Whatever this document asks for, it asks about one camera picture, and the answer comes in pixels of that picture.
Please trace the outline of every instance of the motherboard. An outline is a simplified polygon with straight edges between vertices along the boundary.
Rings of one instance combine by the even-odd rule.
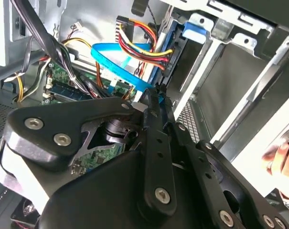
[[[75,87],[74,83],[69,79],[67,72],[59,67],[58,65],[51,63],[50,74],[47,77],[45,92],[43,93],[43,103],[62,103],[71,101],[82,101],[89,100],[91,97],[87,94],[82,93]],[[81,72],[82,75],[86,76],[93,82],[96,82],[96,74],[90,74],[86,72]],[[101,74],[101,80],[104,85],[104,89],[108,90],[111,81],[109,79],[103,78],[103,73]],[[131,85],[126,82],[117,82],[111,94],[113,96],[122,97],[130,89]]]

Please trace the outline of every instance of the red wire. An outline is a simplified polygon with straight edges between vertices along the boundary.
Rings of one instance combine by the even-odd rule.
[[[16,222],[16,221],[15,221],[15,223],[16,223],[20,228],[22,228],[22,229],[28,229],[28,228],[24,227],[21,223],[18,223],[18,222]]]
[[[123,42],[122,42],[122,37],[119,36],[119,43],[125,48],[127,49],[129,52],[131,52],[132,54],[134,55],[137,55],[138,53],[136,53],[133,49],[131,49],[130,47],[126,46]],[[165,62],[168,62],[169,59],[166,58],[166,57],[153,57],[153,58],[150,58],[150,61],[165,61]]]
[[[143,26],[141,24],[138,24],[136,22],[134,22],[134,24],[136,26],[139,26],[139,27],[143,28],[146,32],[148,32],[152,36],[152,38],[154,39],[154,46],[156,46],[156,44],[157,44],[156,34],[152,33],[150,30],[148,30],[145,26]]]
[[[45,57],[41,58],[40,61],[46,61],[47,59],[49,59],[49,57],[45,56]]]
[[[119,45],[120,45],[121,49],[122,49],[124,52],[128,53],[128,50],[124,47],[124,44],[123,44],[123,42],[121,41],[120,37],[119,37]],[[151,63],[151,64],[159,67],[160,69],[162,69],[162,70],[164,71],[164,67],[163,67],[162,65],[158,64],[158,63],[154,63],[154,62],[151,62],[151,61],[143,60],[143,59],[141,59],[140,57],[137,57],[137,56],[134,57],[134,58],[137,59],[137,60],[140,60],[140,61],[144,61],[144,62],[146,62],[146,63]]]

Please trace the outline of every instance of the black metal bracket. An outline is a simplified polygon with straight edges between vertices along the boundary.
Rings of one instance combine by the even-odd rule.
[[[144,111],[143,142],[145,157],[143,192],[138,202],[141,214],[150,222],[163,222],[177,208],[169,137],[162,131],[159,96],[147,89],[140,101],[148,105]]]
[[[267,216],[275,228],[281,228],[276,218],[284,218],[273,208],[233,165],[209,142],[200,141],[196,148],[207,155],[209,162],[222,175],[220,188],[232,211],[237,214],[246,228],[270,228],[264,220]]]
[[[68,168],[85,144],[82,141],[83,124],[94,122],[95,129],[91,132],[94,135],[102,123],[112,119],[128,120],[133,113],[134,108],[118,97],[27,107],[9,115],[3,138],[16,154],[45,169],[61,171]],[[28,118],[39,119],[42,128],[26,128]],[[71,143],[67,146],[55,143],[54,136],[58,133],[69,136]]]

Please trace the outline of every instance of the green circuit board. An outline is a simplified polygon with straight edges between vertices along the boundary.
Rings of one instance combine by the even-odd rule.
[[[59,67],[56,64],[53,64],[53,69],[52,69],[52,79],[54,81],[58,81],[61,83],[65,83],[67,85],[73,86],[73,83],[71,82],[71,80],[69,79],[69,76],[67,74],[67,72],[65,70],[63,70],[61,67]],[[96,76],[89,74],[89,73],[83,73],[83,75],[85,75],[86,77],[88,77],[89,79],[93,80],[94,82],[96,82]],[[110,80],[104,79],[102,77],[102,82],[103,85],[105,86],[105,88],[108,88],[110,85]],[[128,90],[129,90],[130,86],[126,85],[122,82],[117,82],[117,85],[115,86],[114,91],[118,92],[120,94],[125,94]]]
[[[108,149],[95,150],[91,153],[81,156],[76,159],[71,167],[71,173],[77,176],[81,176],[99,165],[115,158],[122,152],[124,152],[124,144],[114,144]]]

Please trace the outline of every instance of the white connector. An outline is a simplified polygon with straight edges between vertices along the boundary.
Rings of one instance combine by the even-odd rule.
[[[84,34],[88,35],[90,38],[96,40],[95,34],[91,32],[88,28],[84,27],[80,21],[77,21],[76,23],[74,23],[74,25],[80,32],[83,32]]]
[[[76,23],[74,23],[74,25],[79,31],[84,32],[84,27],[82,26],[81,22],[77,21]]]

